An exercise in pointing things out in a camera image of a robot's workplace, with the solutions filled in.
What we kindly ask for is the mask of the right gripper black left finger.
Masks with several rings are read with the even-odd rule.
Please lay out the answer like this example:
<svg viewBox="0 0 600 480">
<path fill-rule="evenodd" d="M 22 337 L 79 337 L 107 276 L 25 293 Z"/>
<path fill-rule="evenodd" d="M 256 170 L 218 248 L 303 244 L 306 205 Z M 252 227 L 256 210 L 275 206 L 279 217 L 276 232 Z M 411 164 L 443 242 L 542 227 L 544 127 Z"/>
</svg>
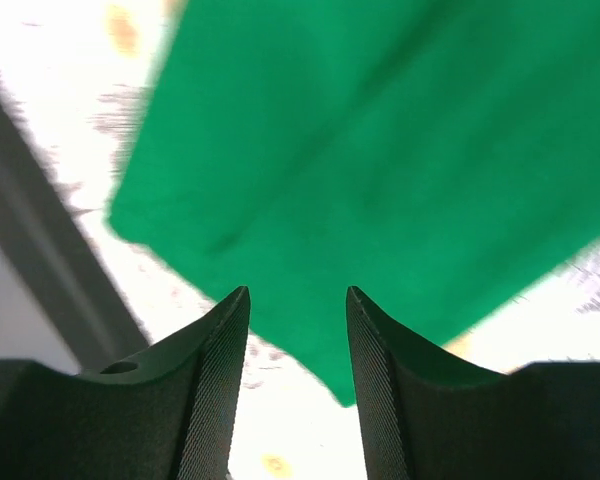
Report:
<svg viewBox="0 0 600 480">
<path fill-rule="evenodd" d="M 100 372 L 0 360 L 0 479 L 223 479 L 250 296 Z"/>
</svg>

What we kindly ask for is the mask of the green t shirt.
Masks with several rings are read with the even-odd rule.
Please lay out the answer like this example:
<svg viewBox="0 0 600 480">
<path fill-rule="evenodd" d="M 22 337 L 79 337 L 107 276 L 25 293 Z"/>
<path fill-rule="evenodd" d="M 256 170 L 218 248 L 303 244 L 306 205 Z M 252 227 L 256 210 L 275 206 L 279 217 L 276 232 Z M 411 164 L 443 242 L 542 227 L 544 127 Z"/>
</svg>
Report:
<svg viewBox="0 0 600 480">
<path fill-rule="evenodd" d="M 444 344 L 600 237 L 600 1 L 191 1 L 109 222 L 349 406 L 347 288 Z"/>
</svg>

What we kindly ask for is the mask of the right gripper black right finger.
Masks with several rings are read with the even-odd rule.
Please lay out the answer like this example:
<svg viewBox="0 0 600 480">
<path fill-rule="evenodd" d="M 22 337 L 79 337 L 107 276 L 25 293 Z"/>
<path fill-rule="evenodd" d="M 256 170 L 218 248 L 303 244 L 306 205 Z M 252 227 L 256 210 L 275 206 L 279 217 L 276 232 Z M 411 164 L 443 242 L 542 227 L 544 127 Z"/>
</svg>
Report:
<svg viewBox="0 0 600 480">
<path fill-rule="evenodd" d="M 600 362 L 500 374 L 386 314 L 362 290 L 346 318 L 371 479 L 600 479 Z"/>
</svg>

